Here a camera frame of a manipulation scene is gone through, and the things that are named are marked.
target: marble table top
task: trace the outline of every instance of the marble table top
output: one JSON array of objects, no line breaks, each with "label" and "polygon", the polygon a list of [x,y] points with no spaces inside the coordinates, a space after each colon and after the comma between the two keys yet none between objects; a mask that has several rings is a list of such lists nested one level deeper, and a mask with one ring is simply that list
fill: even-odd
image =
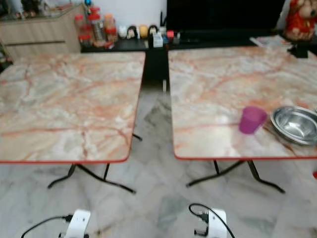
[{"label": "marble table top", "polygon": [[175,157],[178,159],[317,158],[316,146],[289,143],[269,120],[254,135],[239,129],[242,109],[317,107],[317,57],[284,49],[217,48],[169,52]]},{"label": "marble table top", "polygon": [[0,74],[0,163],[114,163],[130,153],[144,53],[21,59]]}]

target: black cable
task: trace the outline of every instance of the black cable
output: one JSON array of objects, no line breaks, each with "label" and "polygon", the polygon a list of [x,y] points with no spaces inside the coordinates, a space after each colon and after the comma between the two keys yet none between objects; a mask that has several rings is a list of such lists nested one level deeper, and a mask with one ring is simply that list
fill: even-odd
[{"label": "black cable", "polygon": [[229,232],[229,234],[231,235],[231,237],[232,237],[232,238],[235,238],[234,234],[232,233],[231,229],[230,229],[229,226],[226,224],[226,222],[224,222],[223,219],[222,219],[213,209],[211,209],[210,207],[208,207],[208,206],[206,206],[206,205],[204,205],[204,204],[201,204],[201,203],[192,203],[192,204],[190,204],[189,207],[188,207],[190,213],[193,214],[193,215],[195,215],[196,217],[199,217],[199,218],[200,218],[201,215],[200,215],[200,214],[197,214],[197,213],[195,213],[195,212],[193,212],[193,210],[192,210],[192,207],[193,207],[193,206],[200,206],[200,207],[204,207],[205,209],[210,210],[216,217],[218,217],[218,218],[221,220],[221,222],[222,222],[222,223],[224,224],[224,226],[227,228],[227,231]]},{"label": "black cable", "polygon": [[51,220],[56,220],[56,219],[64,219],[66,222],[70,222],[72,219],[73,215],[69,214],[67,216],[57,216],[57,217],[51,217],[51,218],[47,218],[44,221],[41,221],[40,223],[32,226],[30,229],[28,229],[25,233],[23,233],[23,235],[21,236],[21,238],[24,238],[24,236],[31,230],[33,230],[34,228],[38,227],[39,225],[51,221]]}]

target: television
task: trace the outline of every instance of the television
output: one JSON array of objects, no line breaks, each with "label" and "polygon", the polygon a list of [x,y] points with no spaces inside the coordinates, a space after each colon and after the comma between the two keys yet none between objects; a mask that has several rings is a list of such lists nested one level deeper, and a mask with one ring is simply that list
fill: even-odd
[{"label": "television", "polygon": [[276,26],[285,0],[167,0],[168,30],[188,37],[265,35]]}]

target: black tv screen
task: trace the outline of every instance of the black tv screen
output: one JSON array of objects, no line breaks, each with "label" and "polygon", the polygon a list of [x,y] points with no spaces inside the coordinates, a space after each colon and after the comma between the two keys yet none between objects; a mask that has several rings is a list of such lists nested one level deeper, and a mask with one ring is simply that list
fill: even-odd
[{"label": "black tv screen", "polygon": [[169,30],[272,29],[285,0],[167,0]]}]

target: marble pattern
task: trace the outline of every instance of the marble pattern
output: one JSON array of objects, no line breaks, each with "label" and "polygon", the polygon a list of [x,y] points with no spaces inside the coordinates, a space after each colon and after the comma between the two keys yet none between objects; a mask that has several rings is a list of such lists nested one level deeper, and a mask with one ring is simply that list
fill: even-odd
[{"label": "marble pattern", "polygon": [[0,75],[0,162],[125,161],[144,60],[144,53],[19,60]]},{"label": "marble pattern", "polygon": [[[205,225],[188,212],[191,202],[224,209],[237,238],[317,238],[317,162],[256,161],[260,176],[286,194],[256,182],[247,165],[230,174],[186,188],[185,183],[214,174],[210,161],[180,161],[171,146],[170,96],[143,88],[126,163],[110,167],[108,177],[137,190],[135,195],[98,182],[80,170],[67,181],[47,185],[68,165],[0,165],[0,237],[20,238],[35,223],[76,209],[92,212],[91,238],[194,238]],[[219,161],[225,168],[232,162]],[[102,175],[104,165],[88,165]],[[57,238],[67,225],[55,221],[26,238]]]},{"label": "marble pattern", "polygon": [[317,147],[288,143],[269,120],[255,135],[238,125],[245,106],[317,105],[317,58],[284,49],[240,47],[169,52],[172,125],[179,159],[316,157]]}]

